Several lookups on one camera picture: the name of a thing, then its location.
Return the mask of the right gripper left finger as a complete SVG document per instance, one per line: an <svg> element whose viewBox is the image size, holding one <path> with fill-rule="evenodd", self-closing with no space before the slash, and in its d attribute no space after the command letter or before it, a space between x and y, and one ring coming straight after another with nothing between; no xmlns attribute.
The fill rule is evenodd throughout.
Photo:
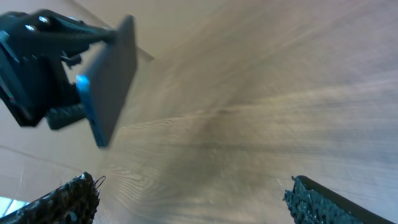
<svg viewBox="0 0 398 224"><path fill-rule="evenodd" d="M1 218L1 224L92 224L100 204L100 186L88 172Z"/></svg>

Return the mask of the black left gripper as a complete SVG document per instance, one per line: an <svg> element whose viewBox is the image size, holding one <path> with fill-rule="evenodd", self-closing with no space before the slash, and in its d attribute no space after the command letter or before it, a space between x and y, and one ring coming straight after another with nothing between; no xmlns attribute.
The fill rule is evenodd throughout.
<svg viewBox="0 0 398 224"><path fill-rule="evenodd" d="M51 130L59 130L85 119L64 66L81 63L90 44L115 38L112 29L48 9L1 15L1 99L18 125L35 127L46 119Z"/></svg>

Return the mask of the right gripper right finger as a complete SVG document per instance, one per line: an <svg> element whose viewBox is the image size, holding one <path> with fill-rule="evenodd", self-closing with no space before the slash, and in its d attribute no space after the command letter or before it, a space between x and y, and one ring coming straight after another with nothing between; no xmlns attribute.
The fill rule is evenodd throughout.
<svg viewBox="0 0 398 224"><path fill-rule="evenodd" d="M294 186L283 201L298 224L387 224L385 219L304 176L293 176Z"/></svg>

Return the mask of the blue Galaxy smartphone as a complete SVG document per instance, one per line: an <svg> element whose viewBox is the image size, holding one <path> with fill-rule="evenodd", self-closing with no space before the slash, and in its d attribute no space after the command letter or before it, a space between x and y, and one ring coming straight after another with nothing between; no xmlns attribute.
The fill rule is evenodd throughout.
<svg viewBox="0 0 398 224"><path fill-rule="evenodd" d="M137 70L135 18L126 16L115 39L76 76L83 111L99 148L109 146Z"/></svg>

